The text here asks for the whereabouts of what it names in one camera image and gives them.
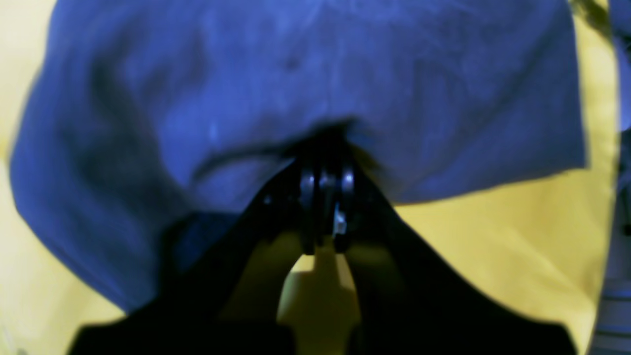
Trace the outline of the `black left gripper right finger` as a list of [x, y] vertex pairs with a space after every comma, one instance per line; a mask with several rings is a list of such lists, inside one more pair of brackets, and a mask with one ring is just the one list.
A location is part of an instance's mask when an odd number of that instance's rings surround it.
[[341, 164], [344, 247], [360, 307], [350, 355], [575, 355], [567, 330], [464, 280], [351, 160]]

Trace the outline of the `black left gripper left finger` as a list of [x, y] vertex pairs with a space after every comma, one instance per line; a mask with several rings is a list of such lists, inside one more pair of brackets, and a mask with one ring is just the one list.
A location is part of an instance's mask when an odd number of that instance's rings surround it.
[[187, 272], [164, 252], [163, 288], [126, 318], [81, 329], [71, 355], [294, 355], [289, 326], [277, 324], [284, 281], [311, 240], [280, 235], [302, 220], [302, 171], [293, 163], [257, 193], [245, 212]]

